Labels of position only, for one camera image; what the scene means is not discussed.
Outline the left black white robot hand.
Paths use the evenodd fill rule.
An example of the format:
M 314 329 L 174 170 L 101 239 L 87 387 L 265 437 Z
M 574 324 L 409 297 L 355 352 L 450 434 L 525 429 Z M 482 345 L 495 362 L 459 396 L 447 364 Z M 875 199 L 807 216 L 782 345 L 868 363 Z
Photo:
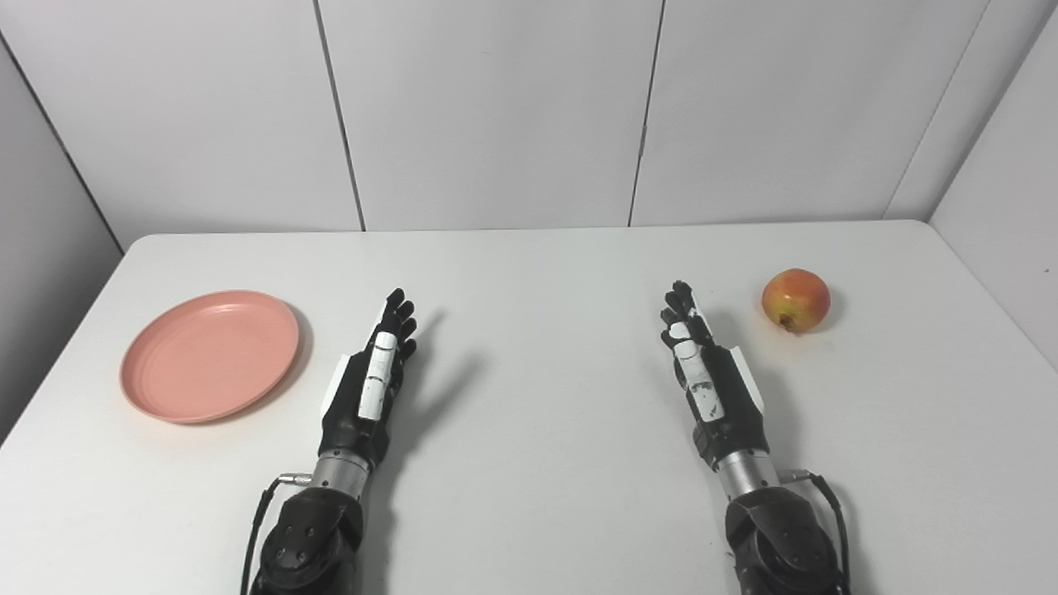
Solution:
M 393 405 L 405 379 L 405 365 L 418 344 L 415 305 L 401 288 L 383 302 L 368 341 L 340 365 L 330 403 L 322 415 L 318 455 L 354 455 L 373 470 L 387 455 Z

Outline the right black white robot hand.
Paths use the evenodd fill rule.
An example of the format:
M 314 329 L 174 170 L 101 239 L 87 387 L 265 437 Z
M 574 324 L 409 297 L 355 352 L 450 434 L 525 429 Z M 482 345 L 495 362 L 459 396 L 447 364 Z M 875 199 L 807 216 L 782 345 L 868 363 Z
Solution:
M 660 312 L 661 341 L 673 355 L 674 373 L 694 419 L 693 443 L 714 470 L 736 452 L 770 452 L 762 399 L 737 348 L 715 341 L 692 287 L 675 281 Z

